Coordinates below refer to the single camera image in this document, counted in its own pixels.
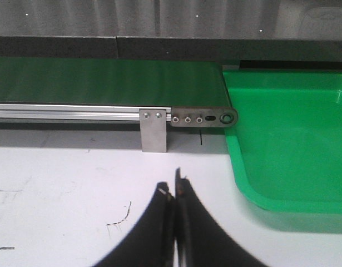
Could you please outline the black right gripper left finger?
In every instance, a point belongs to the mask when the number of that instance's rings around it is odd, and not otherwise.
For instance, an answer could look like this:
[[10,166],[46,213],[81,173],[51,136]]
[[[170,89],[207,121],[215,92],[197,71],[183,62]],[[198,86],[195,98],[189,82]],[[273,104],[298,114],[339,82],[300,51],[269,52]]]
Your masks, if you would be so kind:
[[96,266],[173,266],[175,207],[168,184],[159,182],[132,230]]

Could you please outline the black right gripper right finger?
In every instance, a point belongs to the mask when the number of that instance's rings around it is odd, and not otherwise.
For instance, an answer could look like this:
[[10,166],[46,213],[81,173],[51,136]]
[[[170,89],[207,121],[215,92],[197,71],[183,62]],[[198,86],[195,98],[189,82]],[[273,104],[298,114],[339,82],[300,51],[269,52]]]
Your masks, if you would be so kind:
[[175,172],[179,266],[265,266],[231,238],[203,206],[190,181]]

